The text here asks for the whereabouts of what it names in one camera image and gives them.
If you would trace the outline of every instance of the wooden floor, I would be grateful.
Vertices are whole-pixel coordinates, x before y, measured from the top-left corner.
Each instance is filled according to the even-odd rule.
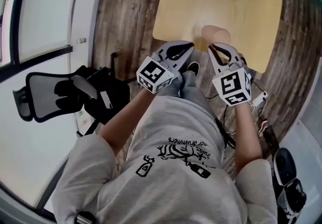
[[[152,37],[159,0],[100,0],[97,16],[93,66],[110,66],[110,55],[116,52],[116,77],[125,80],[135,72],[147,55],[151,55],[163,42]],[[272,56],[264,74],[256,74],[255,82],[268,91],[269,97],[262,118],[273,126],[281,140],[294,122],[311,87],[318,59],[322,56],[322,9],[312,0],[283,0],[279,30]],[[213,69],[208,54],[195,52],[202,68],[197,83],[206,97],[216,94],[211,84]],[[131,84],[131,97],[139,88]],[[253,98],[260,90],[252,85]],[[220,98],[209,103],[222,120],[225,104]],[[258,123],[257,110],[253,113]],[[227,109],[225,126],[234,132],[234,110]],[[265,156],[269,154],[261,138]],[[124,148],[121,157],[126,157]],[[233,177],[234,150],[227,149],[224,168]]]

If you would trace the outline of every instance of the wooden table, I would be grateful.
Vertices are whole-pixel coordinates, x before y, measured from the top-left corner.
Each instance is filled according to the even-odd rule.
[[[201,28],[215,25],[231,33],[231,45],[248,67],[265,72],[280,21],[282,0],[160,0],[153,36],[187,40],[207,51]]]

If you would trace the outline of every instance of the black shoe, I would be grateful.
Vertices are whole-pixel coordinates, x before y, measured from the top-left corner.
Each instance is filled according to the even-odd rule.
[[[192,61],[188,67],[187,71],[192,71],[197,76],[199,73],[199,63],[197,61]]]

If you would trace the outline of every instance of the white wall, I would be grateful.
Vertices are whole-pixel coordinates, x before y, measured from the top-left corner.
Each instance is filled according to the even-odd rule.
[[[76,141],[72,114],[44,123],[23,121],[13,90],[26,85],[32,71],[67,73],[67,55],[36,65],[0,84],[0,180],[18,197],[35,206]]]

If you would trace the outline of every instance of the office chair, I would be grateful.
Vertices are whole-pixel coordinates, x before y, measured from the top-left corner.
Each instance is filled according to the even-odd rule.
[[[106,124],[130,101],[129,82],[115,78],[114,58],[111,68],[96,70],[81,66],[71,74],[31,72],[26,86],[13,91],[17,110],[25,121],[42,123],[53,117],[76,113],[84,106],[95,119],[86,134],[93,133],[99,123]]]

